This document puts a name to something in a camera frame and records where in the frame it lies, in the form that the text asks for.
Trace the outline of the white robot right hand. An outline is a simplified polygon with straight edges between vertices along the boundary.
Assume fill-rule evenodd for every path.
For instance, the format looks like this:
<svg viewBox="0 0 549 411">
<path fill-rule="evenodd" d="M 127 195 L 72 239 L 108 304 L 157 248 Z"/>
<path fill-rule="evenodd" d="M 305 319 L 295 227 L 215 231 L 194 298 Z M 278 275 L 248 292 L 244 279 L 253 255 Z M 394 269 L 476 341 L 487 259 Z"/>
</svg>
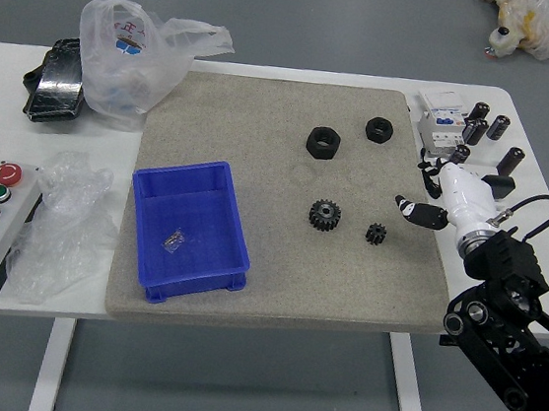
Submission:
<svg viewBox="0 0 549 411">
<path fill-rule="evenodd" d="M 485 181 L 452 162 L 441 167 L 438 178 L 442 207 L 414 203 L 401 195 L 395 197 L 397 208 L 406 221 L 434 231 L 452 225 L 458 240 L 496 233 L 489 220 L 497 216 L 497 208 L 491 187 Z"/>
</svg>

